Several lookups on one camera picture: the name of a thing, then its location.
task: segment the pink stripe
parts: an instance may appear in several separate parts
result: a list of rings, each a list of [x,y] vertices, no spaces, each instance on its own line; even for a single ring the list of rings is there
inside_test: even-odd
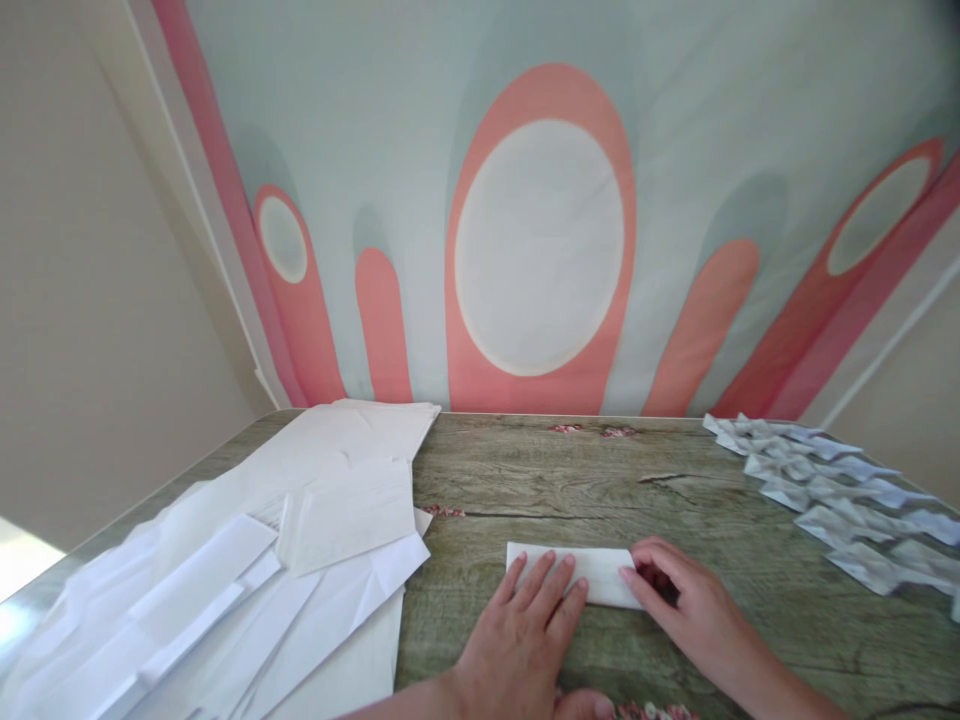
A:
[[[323,286],[317,269],[317,256],[307,224],[293,200],[275,185],[264,185],[257,191],[254,201],[254,218],[260,227],[261,210],[267,198],[276,198],[293,214],[300,226],[305,244],[306,272],[299,282],[286,280],[269,260],[263,246],[263,232],[258,233],[264,256],[267,260],[267,276],[277,300],[280,323],[290,347],[290,357],[300,387],[309,405],[331,403],[347,396],[340,380],[337,352],[333,346],[333,333],[327,315],[327,303],[323,299]]]
[[[586,130],[614,169],[623,205],[623,258],[613,300],[596,334],[570,362],[536,377],[518,377],[493,365],[474,344],[457,298],[457,229],[467,194],[484,161],[511,132],[545,118]],[[447,228],[444,297],[450,406],[458,411],[596,415],[627,309],[633,277],[637,206],[630,142],[613,102],[584,71],[571,65],[539,65],[508,85],[480,122],[457,180]],[[563,312],[558,302],[557,312]]]
[[[694,280],[670,336],[642,415],[683,417],[743,306],[760,265],[752,240],[710,256]]]
[[[960,156],[894,231],[870,271],[811,346],[770,406],[771,417],[796,419],[813,402],[907,271],[960,206]]]
[[[226,127],[220,117],[220,108],[200,42],[190,21],[186,0],[153,0],[153,7],[167,40],[170,59],[193,114],[193,121],[197,125],[207,161],[210,163],[217,194],[220,196],[250,291],[257,305],[277,377],[290,402],[295,407],[305,407],[307,398],[296,379],[290,349],[283,336],[280,315],[270,291],[264,258],[250,217],[250,205],[247,203]]]
[[[356,285],[374,397],[380,402],[413,402],[400,283],[387,256],[375,248],[360,253]]]
[[[860,194],[840,218],[783,311],[711,413],[718,417],[733,417],[738,412],[750,417],[768,415],[774,398],[794,368],[895,235],[896,228],[864,260],[840,275],[831,275],[827,261],[847,221],[883,180],[913,160],[929,161],[930,170],[924,191],[929,189],[940,167],[941,156],[941,142],[937,139],[927,140],[897,158]]]

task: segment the table surface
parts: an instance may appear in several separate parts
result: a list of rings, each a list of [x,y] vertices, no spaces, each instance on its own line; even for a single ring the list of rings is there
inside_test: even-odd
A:
[[[71,573],[299,412],[254,423],[0,605],[0,681]],[[549,432],[557,423],[582,430]],[[602,438],[608,425],[638,433]],[[920,586],[887,598],[869,592],[742,468],[699,420],[441,414],[414,462],[414,499],[466,517],[437,518],[427,532],[432,557],[404,597],[397,689],[456,661],[503,576],[508,541],[616,548],[659,535],[712,568],[774,652],[854,717],[956,718],[960,626],[950,599]],[[616,702],[744,717],[641,612],[587,607],[560,682]]]

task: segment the white wall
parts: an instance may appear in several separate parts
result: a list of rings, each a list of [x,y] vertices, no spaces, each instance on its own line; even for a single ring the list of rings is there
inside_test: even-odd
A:
[[[70,548],[252,422],[61,0],[0,4],[0,515]]]
[[[960,281],[911,328],[830,432],[960,507]]]
[[[127,0],[69,0],[120,109],[150,183],[213,319],[244,397],[258,415],[273,404],[234,308],[193,183],[180,155]]]

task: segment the crack in wood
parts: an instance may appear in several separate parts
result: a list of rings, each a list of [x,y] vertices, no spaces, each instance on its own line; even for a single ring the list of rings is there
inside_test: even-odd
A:
[[[637,482],[641,485],[652,482],[662,482],[666,480],[679,480],[687,477],[684,473],[662,473],[660,475],[644,475]]]
[[[584,517],[580,515],[533,515],[530,513],[487,513],[471,510],[467,517],[490,517],[490,518],[519,518],[522,520],[622,520],[623,518],[605,517],[601,515],[591,515]]]

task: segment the wall mural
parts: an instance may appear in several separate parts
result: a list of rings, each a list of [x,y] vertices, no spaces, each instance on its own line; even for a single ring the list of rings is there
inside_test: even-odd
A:
[[[295,406],[798,418],[960,206],[948,2],[152,4]]]

